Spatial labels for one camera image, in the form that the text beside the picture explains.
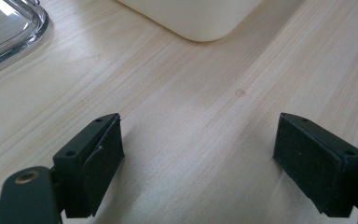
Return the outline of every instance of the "white container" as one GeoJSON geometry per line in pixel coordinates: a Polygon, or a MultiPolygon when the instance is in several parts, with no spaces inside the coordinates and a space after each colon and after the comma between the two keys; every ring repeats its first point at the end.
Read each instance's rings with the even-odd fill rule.
{"type": "Polygon", "coordinates": [[[118,0],[177,34],[211,41],[230,33],[262,0],[118,0]]]}

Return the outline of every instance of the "glass dish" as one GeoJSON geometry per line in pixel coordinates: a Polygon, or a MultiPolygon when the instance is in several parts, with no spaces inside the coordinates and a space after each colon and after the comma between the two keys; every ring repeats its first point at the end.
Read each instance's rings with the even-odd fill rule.
{"type": "Polygon", "coordinates": [[[48,13],[36,0],[0,0],[0,70],[17,61],[48,28],[48,13]]]}

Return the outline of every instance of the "wooden table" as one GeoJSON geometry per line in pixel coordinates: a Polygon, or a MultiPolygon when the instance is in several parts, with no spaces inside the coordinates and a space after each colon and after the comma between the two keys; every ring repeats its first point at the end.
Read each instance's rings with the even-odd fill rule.
{"type": "Polygon", "coordinates": [[[64,223],[356,223],[319,215],[271,158],[281,112],[358,147],[358,0],[266,0],[183,39],[114,0],[42,0],[43,44],[0,72],[0,189],[118,112],[126,158],[96,217],[64,223]]]}

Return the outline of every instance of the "screw hole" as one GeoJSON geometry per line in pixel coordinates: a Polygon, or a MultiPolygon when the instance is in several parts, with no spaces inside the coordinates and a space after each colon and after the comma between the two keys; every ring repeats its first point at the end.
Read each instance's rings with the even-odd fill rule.
{"type": "Polygon", "coordinates": [[[71,156],[75,156],[75,152],[74,151],[68,151],[65,155],[67,156],[67,157],[71,157],[71,156]]]}
{"type": "Polygon", "coordinates": [[[354,156],[356,155],[354,152],[352,151],[345,151],[345,154],[349,155],[349,156],[354,156]]]}
{"type": "Polygon", "coordinates": [[[21,174],[16,177],[16,184],[26,184],[31,182],[39,177],[39,172],[37,171],[29,171],[27,173],[21,174]]]}

